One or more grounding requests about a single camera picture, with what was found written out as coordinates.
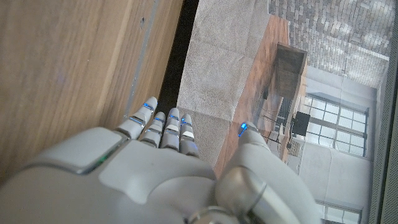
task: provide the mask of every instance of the brick wall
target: brick wall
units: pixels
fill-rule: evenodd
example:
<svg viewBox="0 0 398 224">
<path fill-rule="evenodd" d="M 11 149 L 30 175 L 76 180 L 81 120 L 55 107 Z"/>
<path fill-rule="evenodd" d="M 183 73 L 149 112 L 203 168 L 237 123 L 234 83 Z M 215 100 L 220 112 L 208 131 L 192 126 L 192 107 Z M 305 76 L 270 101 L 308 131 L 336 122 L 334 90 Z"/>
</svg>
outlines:
<svg viewBox="0 0 398 224">
<path fill-rule="evenodd" d="M 388 66 L 394 0 L 271 0 L 290 21 L 290 43 L 308 64 L 378 88 Z"/>
</svg>

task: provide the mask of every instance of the green light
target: green light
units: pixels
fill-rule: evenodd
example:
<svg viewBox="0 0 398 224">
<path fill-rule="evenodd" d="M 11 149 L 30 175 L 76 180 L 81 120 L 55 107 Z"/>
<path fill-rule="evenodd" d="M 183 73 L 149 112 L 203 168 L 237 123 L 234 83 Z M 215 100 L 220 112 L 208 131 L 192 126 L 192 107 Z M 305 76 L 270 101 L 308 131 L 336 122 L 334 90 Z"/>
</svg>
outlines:
<svg viewBox="0 0 398 224">
<path fill-rule="evenodd" d="M 103 162 L 105 162 L 105 160 L 106 160 L 107 158 L 108 158 L 108 155 L 103 156 L 101 159 L 99 159 L 98 162 L 103 163 Z"/>
</svg>

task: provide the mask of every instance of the robotic hand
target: robotic hand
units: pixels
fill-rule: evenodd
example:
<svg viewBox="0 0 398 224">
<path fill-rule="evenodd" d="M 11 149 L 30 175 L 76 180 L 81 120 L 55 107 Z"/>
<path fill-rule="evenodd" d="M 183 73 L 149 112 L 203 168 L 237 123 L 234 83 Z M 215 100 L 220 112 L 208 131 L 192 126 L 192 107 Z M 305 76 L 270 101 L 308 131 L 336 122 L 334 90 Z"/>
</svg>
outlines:
<svg viewBox="0 0 398 224">
<path fill-rule="evenodd" d="M 188 114 L 149 98 L 115 131 L 93 128 L 39 154 L 0 189 L 3 223 L 320 223 L 304 183 L 252 123 L 219 180 Z"/>
</svg>

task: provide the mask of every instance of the window frame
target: window frame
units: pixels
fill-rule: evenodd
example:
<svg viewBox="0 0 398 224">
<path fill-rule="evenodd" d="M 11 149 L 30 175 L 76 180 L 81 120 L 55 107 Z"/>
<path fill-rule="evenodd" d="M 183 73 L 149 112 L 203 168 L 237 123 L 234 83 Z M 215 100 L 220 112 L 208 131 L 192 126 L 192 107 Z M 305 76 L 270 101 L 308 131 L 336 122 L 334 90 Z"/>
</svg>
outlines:
<svg viewBox="0 0 398 224">
<path fill-rule="evenodd" d="M 331 139 L 331 140 L 333 141 L 333 143 L 332 143 L 333 145 L 330 146 L 330 147 L 336 149 L 336 142 L 341 142 L 341 143 L 344 143 L 344 144 L 348 144 L 348 145 L 349 145 L 348 151 L 343 151 L 343 150 L 341 150 L 342 152 L 348 153 L 348 154 L 350 154 L 350 155 L 361 156 L 361 157 L 367 157 L 367 154 L 368 154 L 368 149 L 367 149 L 368 134 L 367 134 L 367 132 L 368 132 L 368 120 L 369 120 L 368 111 L 357 110 L 357 109 L 355 109 L 355 108 L 352 108 L 352 107 L 349 107 L 349 106 L 346 106 L 346 105 L 342 105 L 341 103 L 338 103 L 338 102 L 335 102 L 335 101 L 331 101 L 331 100 L 329 100 L 329 99 L 322 98 L 322 97 L 319 97 L 319 96 L 315 96 L 315 95 L 309 94 L 309 93 L 306 94 L 306 96 L 305 96 L 304 99 L 306 99 L 306 98 L 311 98 L 311 99 L 312 99 L 312 100 L 311 100 L 311 105 L 307 105 L 307 104 L 305 104 L 305 102 L 303 103 L 304 106 L 307 106 L 307 107 L 310 108 L 310 111 L 309 111 L 308 113 L 311 112 L 312 108 L 314 108 L 314 109 L 316 109 L 316 110 L 323 111 L 323 118 L 322 118 L 322 119 L 314 118 L 313 116 L 310 117 L 310 123 L 317 124 L 317 125 L 320 125 L 320 126 L 321 126 L 321 130 L 320 130 L 319 134 L 318 134 L 318 133 L 313 133 L 313 132 L 310 132 L 310 131 L 307 130 L 307 133 L 316 135 L 316 136 L 318 137 L 318 144 L 320 144 L 320 138 L 321 138 L 321 137 L 327 138 L 327 139 Z M 313 100 L 314 100 L 314 99 L 320 100 L 320 101 L 322 101 L 322 102 L 325 102 L 325 107 L 324 107 L 323 109 L 320 109 L 320 108 L 317 108 L 317 107 L 313 106 Z M 333 106 L 337 106 L 337 107 L 338 107 L 338 114 L 336 114 L 335 112 L 332 112 L 332 111 L 328 111 L 328 110 L 326 109 L 327 104 L 331 104 L 331 105 L 333 105 Z M 347 109 L 347 110 L 350 110 L 350 111 L 352 111 L 352 112 L 354 112 L 354 113 L 363 114 L 363 115 L 365 116 L 365 123 L 362 123 L 362 121 L 357 121 L 357 120 L 355 120 L 355 119 L 354 119 L 354 114 L 353 114 L 352 118 L 347 118 L 347 117 L 345 117 L 344 115 L 341 114 L 341 110 L 342 110 L 342 109 Z M 324 120 L 324 119 L 325 119 L 325 114 L 326 114 L 326 112 L 327 112 L 327 113 L 331 113 L 331 114 L 333 114 L 333 115 L 337 115 L 336 124 Z M 340 118 L 350 119 L 350 120 L 351 120 L 351 128 L 347 128 L 347 127 L 344 127 L 344 126 L 339 125 L 339 120 L 340 120 Z M 352 128 L 352 123 L 353 123 L 354 121 L 364 124 L 364 132 L 357 131 L 357 130 L 355 130 L 355 129 Z M 329 137 L 329 136 L 324 136 L 324 135 L 321 134 L 322 126 L 327 127 L 327 128 L 331 128 L 331 129 L 334 129 L 334 130 L 335 130 L 335 133 L 334 133 L 333 138 L 331 138 L 331 137 Z M 340 132 L 343 132 L 343 133 L 347 133 L 347 134 L 350 135 L 350 137 L 349 137 L 349 142 L 344 142 L 344 141 L 337 140 L 337 134 L 338 134 L 339 131 L 340 131 Z M 361 137 L 361 138 L 364 139 L 363 153 L 362 153 L 362 155 L 351 152 L 351 146 L 359 147 L 359 146 L 357 146 L 357 145 L 351 143 L 351 138 L 352 138 L 352 136 L 358 136 L 358 137 Z"/>
<path fill-rule="evenodd" d="M 341 218 L 342 221 L 344 219 L 344 213 L 345 212 L 351 212 L 351 213 L 358 214 L 359 215 L 358 223 L 361 223 L 361 221 L 362 221 L 362 210 L 357 210 L 357 209 L 353 209 L 353 208 L 348 208 L 348 207 L 343 207 L 343 206 L 339 206 L 339 205 L 334 205 L 334 204 L 331 204 L 331 203 L 321 202 L 321 201 L 318 201 L 318 200 L 316 200 L 315 203 L 318 204 L 318 205 L 325 206 L 325 214 L 324 214 L 325 219 L 324 220 L 328 220 L 329 221 L 329 219 L 327 219 L 328 218 L 328 209 L 329 208 L 334 208 L 334 209 L 338 209 L 338 210 L 343 211 L 343 216 Z"/>
</svg>

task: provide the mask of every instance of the wooden surface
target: wooden surface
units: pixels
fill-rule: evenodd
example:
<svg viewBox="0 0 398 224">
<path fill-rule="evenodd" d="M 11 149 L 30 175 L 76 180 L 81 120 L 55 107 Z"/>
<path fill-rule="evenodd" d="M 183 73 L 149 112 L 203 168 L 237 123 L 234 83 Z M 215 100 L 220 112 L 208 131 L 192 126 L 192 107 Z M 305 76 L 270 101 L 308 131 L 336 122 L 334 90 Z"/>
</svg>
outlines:
<svg viewBox="0 0 398 224">
<path fill-rule="evenodd" d="M 307 52 L 304 50 L 278 44 L 276 59 L 277 89 L 281 97 L 293 100 L 296 94 L 295 86 L 303 73 Z"/>
<path fill-rule="evenodd" d="M 73 134 L 114 128 L 143 47 L 131 108 L 158 96 L 182 2 L 1 1 L 0 182 Z"/>
<path fill-rule="evenodd" d="M 269 89 L 269 97 L 263 102 L 264 105 L 268 105 L 266 110 L 271 111 L 270 113 L 275 113 L 272 111 L 276 111 L 277 113 L 279 109 L 280 97 L 276 95 L 274 70 L 278 42 L 289 43 L 288 21 L 276 16 L 271 16 L 254 59 L 252 69 L 235 109 L 233 122 L 216 162 L 215 172 L 218 177 L 238 147 L 237 135 L 241 123 L 253 121 L 255 116 L 258 116 L 257 111 L 258 109 L 261 110 L 258 106 L 259 99 L 262 97 L 262 91 L 265 86 Z M 270 121 L 259 119 L 259 123 L 256 125 L 257 127 L 261 126 L 266 128 L 271 126 L 270 123 Z M 271 130 L 263 129 L 261 131 L 266 132 Z"/>
</svg>

